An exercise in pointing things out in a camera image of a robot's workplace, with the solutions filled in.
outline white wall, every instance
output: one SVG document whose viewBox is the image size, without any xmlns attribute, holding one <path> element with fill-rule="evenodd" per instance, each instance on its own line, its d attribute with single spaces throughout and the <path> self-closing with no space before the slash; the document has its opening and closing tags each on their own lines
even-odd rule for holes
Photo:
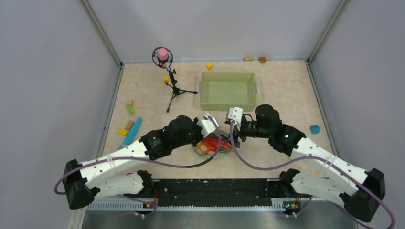
<svg viewBox="0 0 405 229">
<path fill-rule="evenodd" d="M 306 59 L 340 0 L 90 0 L 123 62 Z"/>
<path fill-rule="evenodd" d="M 117 66 L 79 0 L 2 0 L 0 41 L 0 228 L 66 228 L 53 186 L 95 156 Z"/>
<path fill-rule="evenodd" d="M 405 228 L 405 1 L 353 0 L 314 63 L 342 157 L 385 174 L 384 201 Z M 383 208 L 377 228 L 389 218 Z"/>
</svg>

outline tripod stand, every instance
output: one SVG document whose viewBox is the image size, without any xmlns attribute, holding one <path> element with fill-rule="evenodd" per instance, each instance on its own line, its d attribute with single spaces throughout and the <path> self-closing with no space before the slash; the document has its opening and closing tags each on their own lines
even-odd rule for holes
<svg viewBox="0 0 405 229">
<path fill-rule="evenodd" d="M 174 79 L 174 75 L 176 74 L 176 70 L 173 69 L 173 71 L 172 71 L 172 70 L 169 70 L 169 69 L 168 69 L 168 72 L 169 72 L 170 82 L 171 82 L 172 85 L 170 85 L 170 84 L 168 84 L 168 83 L 166 83 L 166 85 L 169 86 L 169 87 L 171 87 L 171 88 L 173 89 L 173 92 L 172 92 L 173 94 L 172 94 L 171 99 L 170 99 L 169 107 L 168 107 L 167 110 L 166 110 L 167 113 L 168 113 L 169 110 L 170 110 L 171 102 L 172 102 L 173 99 L 176 98 L 177 96 L 179 96 L 179 95 L 181 95 L 181 94 L 184 94 L 184 93 L 186 93 L 186 92 L 190 92 L 190 93 L 193 93 L 193 94 L 197 94 L 197 93 L 198 93 L 197 91 L 187 91 L 187 90 L 183 90 L 183 89 L 180 89 L 180 88 L 176 87 L 177 80 Z"/>
</svg>

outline pink object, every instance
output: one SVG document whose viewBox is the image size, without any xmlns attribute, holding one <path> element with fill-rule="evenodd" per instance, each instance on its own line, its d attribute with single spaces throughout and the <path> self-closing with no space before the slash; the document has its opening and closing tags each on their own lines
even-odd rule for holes
<svg viewBox="0 0 405 229">
<path fill-rule="evenodd" d="M 167 52 L 167 49 L 165 49 L 165 48 L 159 49 L 159 52 L 158 52 L 159 60 L 165 61 L 165 60 L 167 60 L 168 57 L 169 57 L 169 54 Z"/>
</svg>

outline yellow cube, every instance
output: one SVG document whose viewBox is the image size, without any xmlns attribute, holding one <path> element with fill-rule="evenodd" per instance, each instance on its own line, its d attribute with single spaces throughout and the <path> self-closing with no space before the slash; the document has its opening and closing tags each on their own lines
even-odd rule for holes
<svg viewBox="0 0 405 229">
<path fill-rule="evenodd" d="M 118 130 L 118 134 L 119 134 L 119 135 L 123 135 L 123 136 L 127 136 L 128 130 L 119 129 L 119 130 Z"/>
</svg>

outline green basket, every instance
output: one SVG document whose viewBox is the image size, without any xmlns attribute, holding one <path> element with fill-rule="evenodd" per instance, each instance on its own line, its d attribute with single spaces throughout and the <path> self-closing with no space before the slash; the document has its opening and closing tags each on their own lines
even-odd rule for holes
<svg viewBox="0 0 405 229">
<path fill-rule="evenodd" d="M 258 101 L 256 77 L 254 73 L 203 72 L 199 94 L 203 111 L 228 111 L 230 107 L 253 111 Z"/>
</svg>

